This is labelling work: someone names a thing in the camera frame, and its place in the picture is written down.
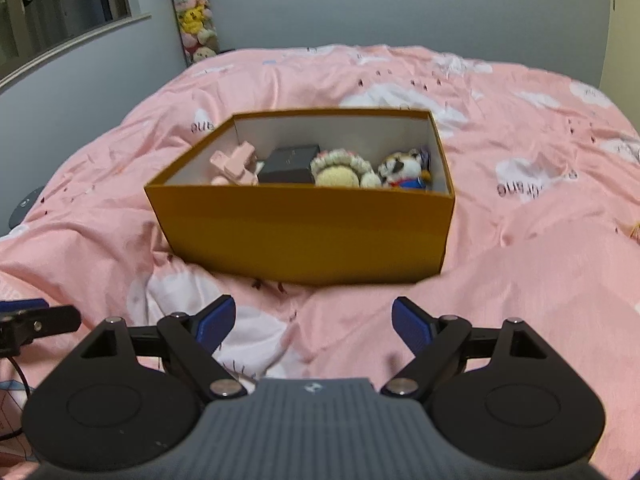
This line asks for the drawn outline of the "grey small box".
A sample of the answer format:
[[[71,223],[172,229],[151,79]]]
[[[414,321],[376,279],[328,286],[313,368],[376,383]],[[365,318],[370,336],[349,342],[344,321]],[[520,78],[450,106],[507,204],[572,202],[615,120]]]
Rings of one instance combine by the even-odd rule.
[[[314,184],[311,163],[320,153],[318,145],[277,148],[265,160],[257,177],[260,184]]]

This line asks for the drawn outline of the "pink patterned duvet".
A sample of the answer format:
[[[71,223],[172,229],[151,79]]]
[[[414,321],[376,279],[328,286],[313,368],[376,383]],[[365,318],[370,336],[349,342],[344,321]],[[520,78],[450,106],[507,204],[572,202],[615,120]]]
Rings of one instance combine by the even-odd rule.
[[[210,274],[172,256],[143,188],[230,115],[427,108],[456,188],[442,273],[413,286],[313,289]],[[518,316],[600,396],[594,464],[639,468],[639,137],[599,90],[523,65],[419,47],[241,50],[169,81],[58,168],[1,240],[1,296],[71,304],[91,330],[146,325],[233,296],[216,358],[256,380],[367,377],[410,360],[394,298],[478,326]]]

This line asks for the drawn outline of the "pink phone holder stick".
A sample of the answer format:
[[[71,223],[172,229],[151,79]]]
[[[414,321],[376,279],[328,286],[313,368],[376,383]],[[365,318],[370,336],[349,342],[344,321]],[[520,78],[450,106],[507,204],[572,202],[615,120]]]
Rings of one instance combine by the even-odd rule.
[[[213,167],[212,185],[256,185],[257,157],[252,144],[243,142],[230,154],[216,151],[210,156]]]

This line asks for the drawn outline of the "yellow red carton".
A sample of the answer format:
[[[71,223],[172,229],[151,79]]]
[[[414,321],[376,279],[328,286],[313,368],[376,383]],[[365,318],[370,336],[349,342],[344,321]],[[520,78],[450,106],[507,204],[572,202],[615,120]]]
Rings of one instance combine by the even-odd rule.
[[[636,243],[640,243],[640,223],[637,222],[629,233],[629,237],[634,240]]]

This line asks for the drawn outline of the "red panda plush toy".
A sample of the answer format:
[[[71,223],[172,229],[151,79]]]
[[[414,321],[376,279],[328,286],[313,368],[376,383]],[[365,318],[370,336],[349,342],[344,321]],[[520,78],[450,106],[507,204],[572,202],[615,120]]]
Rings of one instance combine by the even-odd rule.
[[[378,176],[386,188],[427,190],[432,184],[430,153],[426,148],[395,152],[378,165]]]

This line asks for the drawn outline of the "hanging plush toy organizer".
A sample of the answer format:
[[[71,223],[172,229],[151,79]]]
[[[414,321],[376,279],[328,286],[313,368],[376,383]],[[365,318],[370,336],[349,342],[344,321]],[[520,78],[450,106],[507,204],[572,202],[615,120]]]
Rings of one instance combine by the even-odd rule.
[[[189,65],[212,58],[219,41],[210,0],[171,0],[182,50]]]

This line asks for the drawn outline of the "round dark stool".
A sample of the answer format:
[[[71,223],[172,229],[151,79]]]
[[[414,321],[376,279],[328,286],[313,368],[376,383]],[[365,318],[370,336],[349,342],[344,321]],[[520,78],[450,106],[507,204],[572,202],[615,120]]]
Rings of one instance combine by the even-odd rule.
[[[23,197],[21,201],[15,206],[9,218],[9,230],[15,229],[24,221],[26,214],[28,214],[35,203],[38,202],[42,191],[43,186],[35,188],[34,190],[32,190],[32,192]]]

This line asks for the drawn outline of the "crocheted cream pink doll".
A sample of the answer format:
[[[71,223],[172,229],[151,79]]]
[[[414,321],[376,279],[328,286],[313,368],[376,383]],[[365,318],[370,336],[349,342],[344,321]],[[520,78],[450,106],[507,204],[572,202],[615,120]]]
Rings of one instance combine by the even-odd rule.
[[[370,162],[350,151],[319,153],[310,164],[314,184],[322,188],[380,188],[381,178]]]

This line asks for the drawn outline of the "window with grey frame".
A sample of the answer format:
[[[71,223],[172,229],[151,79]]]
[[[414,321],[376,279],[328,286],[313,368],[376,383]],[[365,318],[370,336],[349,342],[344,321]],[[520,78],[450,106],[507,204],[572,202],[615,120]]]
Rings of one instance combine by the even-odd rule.
[[[1,88],[73,48],[148,17],[138,0],[1,0]]]

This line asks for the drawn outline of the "orange cardboard box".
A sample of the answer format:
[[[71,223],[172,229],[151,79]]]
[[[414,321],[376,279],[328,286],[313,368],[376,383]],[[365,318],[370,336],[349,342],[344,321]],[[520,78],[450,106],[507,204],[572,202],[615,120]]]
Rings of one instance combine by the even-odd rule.
[[[377,164],[425,148],[431,185],[319,188],[301,183],[218,185],[213,154],[250,144],[344,148]],[[428,110],[312,108],[235,114],[145,188],[171,251],[212,272],[305,285],[415,283],[442,270],[454,185]]]

